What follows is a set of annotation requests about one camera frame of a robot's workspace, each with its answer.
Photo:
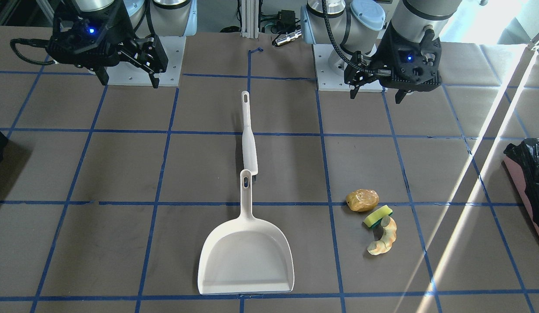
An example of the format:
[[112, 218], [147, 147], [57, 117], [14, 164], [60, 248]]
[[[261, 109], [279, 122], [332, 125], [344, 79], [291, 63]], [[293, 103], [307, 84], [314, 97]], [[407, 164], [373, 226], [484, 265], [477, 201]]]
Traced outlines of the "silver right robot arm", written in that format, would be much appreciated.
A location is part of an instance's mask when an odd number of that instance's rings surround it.
[[63, 0], [45, 49], [102, 85], [177, 87], [195, 0]]

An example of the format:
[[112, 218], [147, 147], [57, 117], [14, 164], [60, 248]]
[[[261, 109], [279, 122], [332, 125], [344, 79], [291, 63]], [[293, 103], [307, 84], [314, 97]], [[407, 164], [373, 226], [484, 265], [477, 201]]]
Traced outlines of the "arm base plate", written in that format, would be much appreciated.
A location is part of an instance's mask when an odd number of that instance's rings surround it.
[[351, 91], [344, 81], [346, 63], [336, 54], [331, 44], [313, 44], [313, 55], [320, 91]]
[[180, 81], [186, 37], [136, 38], [116, 47], [119, 63], [107, 66], [102, 84], [137, 87], [177, 87]]

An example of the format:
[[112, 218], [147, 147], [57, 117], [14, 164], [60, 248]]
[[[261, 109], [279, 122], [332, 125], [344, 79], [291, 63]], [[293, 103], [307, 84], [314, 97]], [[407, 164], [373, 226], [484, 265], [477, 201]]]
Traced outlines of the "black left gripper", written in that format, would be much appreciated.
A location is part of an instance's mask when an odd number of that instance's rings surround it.
[[390, 24], [372, 56], [371, 70], [389, 70], [385, 77], [377, 77], [365, 70], [363, 54], [355, 51], [344, 70], [344, 83], [349, 85], [350, 99], [355, 99], [359, 88], [365, 84], [379, 83], [386, 88], [397, 89], [395, 103], [400, 104], [411, 92], [429, 92], [442, 85], [439, 61], [442, 44], [433, 30], [425, 30], [420, 42], [402, 37]]

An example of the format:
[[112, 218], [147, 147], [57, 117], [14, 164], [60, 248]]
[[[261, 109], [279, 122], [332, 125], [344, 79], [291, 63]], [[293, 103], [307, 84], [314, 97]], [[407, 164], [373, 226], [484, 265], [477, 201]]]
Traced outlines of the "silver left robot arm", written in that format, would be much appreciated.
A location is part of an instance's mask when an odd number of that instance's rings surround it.
[[309, 0], [300, 32], [313, 46], [319, 89], [395, 91], [396, 103], [442, 85], [440, 32], [459, 0]]

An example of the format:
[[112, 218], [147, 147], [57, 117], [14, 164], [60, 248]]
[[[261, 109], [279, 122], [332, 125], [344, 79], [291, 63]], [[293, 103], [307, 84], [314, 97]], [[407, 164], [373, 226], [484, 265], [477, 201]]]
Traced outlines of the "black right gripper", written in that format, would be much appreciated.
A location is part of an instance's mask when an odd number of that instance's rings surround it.
[[159, 36], [136, 38], [122, 0], [63, 0], [53, 14], [53, 32], [47, 44], [53, 60], [86, 67], [106, 87], [106, 66], [129, 62], [148, 74], [152, 87], [156, 74], [167, 70], [168, 58]]

